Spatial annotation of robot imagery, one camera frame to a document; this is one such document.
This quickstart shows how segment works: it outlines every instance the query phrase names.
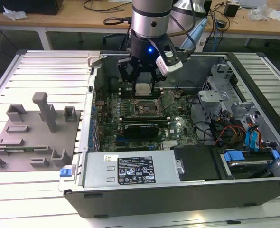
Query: black cable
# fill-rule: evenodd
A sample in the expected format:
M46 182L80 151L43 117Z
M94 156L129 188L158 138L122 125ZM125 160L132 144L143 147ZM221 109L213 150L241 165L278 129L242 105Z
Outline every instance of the black cable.
M0 30L0 33L9 41L9 43L12 44L12 46L18 50L17 46Z
M213 27L212 27L212 31L211 31L210 35L209 35L208 38L206 39L205 46L206 46L206 44L208 43L208 41L210 40L210 38L211 38L211 36L212 36L212 33L213 33L214 29L215 29L215 12L212 12L212 11L210 10L208 16L210 16L210 17L212 18Z
M214 9L216 10L219 9L221 6L226 6L226 5L227 5L227 1L219 2L214 6Z
M131 29L131 24L129 25L129 28L127 29L127 33L126 33L125 51L127 50L129 40L130 40L130 29Z
M12 61L12 59L14 58L13 56L7 54L6 52L0 52L0 53L3 53L3 54L5 54L5 55L7 55L10 59L8 59L8 58L6 58L6 59L9 60L9 61Z
M215 10L215 9L211 9L211 11L220 13L222 16L224 16L224 17L228 20L229 25L228 25L228 27L227 27L226 29L218 29L218 31L220 31L220 32L225 32L225 31L227 31L227 30L229 29L229 27L231 26L230 19L229 19L226 15L224 15L222 12L220 12L220 11L217 11L217 10Z
M212 139L214 138L213 135L210 134L210 133L207 133L206 130L204 131L201 128L197 127L196 125L194 125L194 128L199 130L199 131L201 131L201 132L203 132L203 134L206 134L206 135L210 136Z
M198 86L196 86L191 80L187 79L187 80L182 80L180 82L178 82L178 84L176 85L176 88L179 88L179 85L183 82L189 82L190 84L192 84L195 88L198 88Z
M189 54L192 54L192 53L196 50L196 47L197 47L196 42L193 40L193 38L189 35L189 33L187 33L187 31L183 28L183 26L180 25L180 23L179 23L172 15L170 15L170 18L172 18L172 20L178 25L178 27L179 27L182 31L185 31L185 32L186 32L187 38L189 38L189 40L193 43L193 48L192 48L192 50L190 50L190 52L189 52Z
M193 6L193 0L189 0L189 1L190 1L190 4L191 4L191 9L192 9L192 14L193 14L193 24L192 24L192 27L190 29L188 29L188 30L183 29L183 32L185 31L186 34L188 34L190 31L192 31L195 27L195 24L196 24L196 17L195 17L195 10L194 10L194 6ZM184 35L184 34L181 34L181 32L174 32L174 33L168 34L168 37L176 37L176 36L180 36L180 35Z
M112 17L112 18L107 18L107 19L105 19L105 20L103 21L103 24L104 24L104 25L120 25L120 24L122 24L122 23L124 23L124 18Z
M83 4L84 8L86 8L86 9L88 9L88 10L95 11L95 12L100 12L100 13L102 13L102 12L109 12L109 11L111 11L111 10L119 10L119 7L124 6L124 5L127 5L127 4L131 4L131 2L127 2L127 3L121 4L121 5L119 5L119 6L111 7L111 8L108 8L108 9L93 9L92 6L90 6L90 7L86 6L86 4L89 3L89 2L92 3L92 0L86 1L86 2Z

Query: open computer chassis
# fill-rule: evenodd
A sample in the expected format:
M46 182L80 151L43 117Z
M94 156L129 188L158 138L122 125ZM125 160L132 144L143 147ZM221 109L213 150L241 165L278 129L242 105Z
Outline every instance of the open computer chassis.
M139 96L119 74L127 53L92 54L79 153L59 185L80 216L254 206L280 195L280 73L264 56L193 54Z

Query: white paper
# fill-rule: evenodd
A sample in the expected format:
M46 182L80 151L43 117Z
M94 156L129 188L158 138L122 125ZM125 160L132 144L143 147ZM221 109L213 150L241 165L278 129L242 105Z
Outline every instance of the white paper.
M3 15L11 20L16 20L16 19L25 19L25 18L28 18L26 16L26 13L23 12L23 11L19 11L19 12L16 12L16 11L11 11L7 8L5 8L5 6L3 6L4 8L4 12L3 12Z
M268 17L277 20L280 17L280 11L273 10L268 14Z

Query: wooden desk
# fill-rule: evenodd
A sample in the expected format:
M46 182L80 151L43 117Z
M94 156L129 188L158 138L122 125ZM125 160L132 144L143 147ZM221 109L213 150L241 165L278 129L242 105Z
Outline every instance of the wooden desk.
M223 0L213 0L212 8ZM87 10L83 7L85 0L64 0L63 6L55 16L28 14L28 19L12 21L3 14L0 14L0 29L4 30L32 30L38 32L44 50L51 50L50 40L46 35L48 31L61 32L99 32L99 33L126 33L128 25L120 24L116 26L106 26L103 21L107 17L124 18L132 15L131 4L122 8L125 11L115 13L98 13ZM279 10L280 0L269 0L270 7ZM93 3L95 9L107 9L118 6L121 3L99 0ZM280 39L280 22L269 19L268 21L250 21L248 18L249 9L238 10L234 18L230 18L230 28L223 34L230 38L260 38L260 39ZM217 19L227 21L226 18L216 13ZM202 34L202 39L209 36L212 30L212 20L209 22Z
M40 26L54 27L78 27L78 28L100 28L100 29L127 29L127 24L115 26L104 25L103 21L109 17L125 18L132 15L131 4L122 6L124 11L115 13L99 13L83 7L85 0L64 0L61 10L55 16L43 15L39 21ZM108 9L121 3L94 1L94 9Z
M213 0L212 9L214 6L223 2L223 0ZM269 7L280 10L280 0L268 0ZM224 7L220 7L217 11L224 11ZM276 35L280 36L280 22L269 18L268 21L251 21L248 17L249 9L239 9L234 18L229 17L231 25L225 33L235 33L235 34L255 34L255 35ZM220 13L215 13L216 19L227 21ZM209 23L207 24L205 31L212 30L212 18L209 18Z

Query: warning label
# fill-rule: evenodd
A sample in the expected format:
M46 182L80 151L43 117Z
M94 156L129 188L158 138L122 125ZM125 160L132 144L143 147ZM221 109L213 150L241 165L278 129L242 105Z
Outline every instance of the warning label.
M156 183L152 157L118 158L118 183Z

